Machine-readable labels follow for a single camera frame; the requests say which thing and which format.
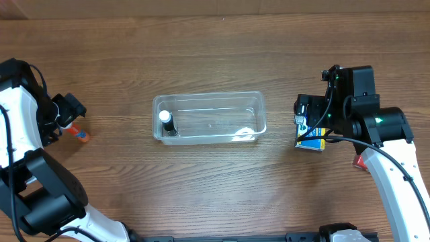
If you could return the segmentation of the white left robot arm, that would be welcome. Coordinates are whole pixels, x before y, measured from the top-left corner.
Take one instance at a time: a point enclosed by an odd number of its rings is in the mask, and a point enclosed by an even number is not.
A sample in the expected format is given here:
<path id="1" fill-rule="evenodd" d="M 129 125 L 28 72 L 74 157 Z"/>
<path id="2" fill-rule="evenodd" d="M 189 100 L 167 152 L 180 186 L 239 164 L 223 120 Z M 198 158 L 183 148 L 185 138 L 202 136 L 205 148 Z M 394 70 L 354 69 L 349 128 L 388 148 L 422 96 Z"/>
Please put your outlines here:
<path id="1" fill-rule="evenodd" d="M 86 109 L 71 93 L 50 97 L 36 71 L 15 58 L 1 63 L 1 211 L 16 237 L 139 241 L 124 223 L 92 207 L 80 181 L 45 151 Z"/>

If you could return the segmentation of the blue yellow lozenge box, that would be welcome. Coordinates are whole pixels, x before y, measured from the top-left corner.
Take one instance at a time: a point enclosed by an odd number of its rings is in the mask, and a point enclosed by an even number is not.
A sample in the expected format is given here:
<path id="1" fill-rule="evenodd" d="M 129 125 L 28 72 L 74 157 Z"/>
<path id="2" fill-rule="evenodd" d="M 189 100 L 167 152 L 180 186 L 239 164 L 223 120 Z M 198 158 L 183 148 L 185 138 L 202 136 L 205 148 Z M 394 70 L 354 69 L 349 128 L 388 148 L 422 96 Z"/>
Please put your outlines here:
<path id="1" fill-rule="evenodd" d="M 300 137 L 306 133 L 306 131 L 310 130 L 309 127 L 305 124 L 298 124 L 296 126 L 296 137 Z M 326 133 L 326 128 L 315 128 L 310 134 L 306 136 L 323 136 Z M 308 149 L 312 151 L 324 151 L 325 150 L 325 140 L 323 139 L 315 139 L 315 140 L 305 140 L 305 141 L 297 141 L 295 140 L 294 147 L 298 149 Z"/>

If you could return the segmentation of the black bottle white cap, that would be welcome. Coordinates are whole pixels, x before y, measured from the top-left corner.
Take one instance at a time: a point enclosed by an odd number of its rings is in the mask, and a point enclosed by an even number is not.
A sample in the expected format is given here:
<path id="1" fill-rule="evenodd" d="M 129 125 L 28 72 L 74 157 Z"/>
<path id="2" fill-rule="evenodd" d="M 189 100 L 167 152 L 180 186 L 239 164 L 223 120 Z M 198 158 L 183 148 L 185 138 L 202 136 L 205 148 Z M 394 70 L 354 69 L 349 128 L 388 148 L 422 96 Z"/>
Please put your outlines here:
<path id="1" fill-rule="evenodd" d="M 171 112 L 162 110 L 159 112 L 159 120 L 162 122 L 164 131 L 169 136 L 177 136 L 177 129 Z"/>

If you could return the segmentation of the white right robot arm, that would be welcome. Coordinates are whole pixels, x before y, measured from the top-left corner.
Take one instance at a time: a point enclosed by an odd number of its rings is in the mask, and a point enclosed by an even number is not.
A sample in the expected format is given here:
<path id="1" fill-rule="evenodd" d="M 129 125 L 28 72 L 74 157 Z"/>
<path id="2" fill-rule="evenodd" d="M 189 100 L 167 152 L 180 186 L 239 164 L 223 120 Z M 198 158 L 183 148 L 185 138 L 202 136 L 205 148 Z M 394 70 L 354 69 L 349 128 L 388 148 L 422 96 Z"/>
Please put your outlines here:
<path id="1" fill-rule="evenodd" d="M 321 73 L 322 96 L 300 94 L 294 123 L 301 143 L 353 143 L 377 186 L 395 241 L 429 240 L 429 193 L 417 162 L 414 135 L 404 112 L 381 108 L 371 66 L 333 65 Z"/>

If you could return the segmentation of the orange tube white cap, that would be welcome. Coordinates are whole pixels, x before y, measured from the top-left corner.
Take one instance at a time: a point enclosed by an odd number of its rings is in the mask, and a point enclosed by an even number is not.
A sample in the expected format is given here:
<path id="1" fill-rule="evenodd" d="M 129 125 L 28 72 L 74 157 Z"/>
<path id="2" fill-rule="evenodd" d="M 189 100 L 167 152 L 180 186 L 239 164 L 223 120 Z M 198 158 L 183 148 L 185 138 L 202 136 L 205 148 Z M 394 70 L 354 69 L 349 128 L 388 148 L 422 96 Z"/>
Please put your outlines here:
<path id="1" fill-rule="evenodd" d="M 78 124 L 71 122 L 64 128 L 68 133 L 77 138 L 79 141 L 86 143 L 89 141 L 90 136 Z"/>

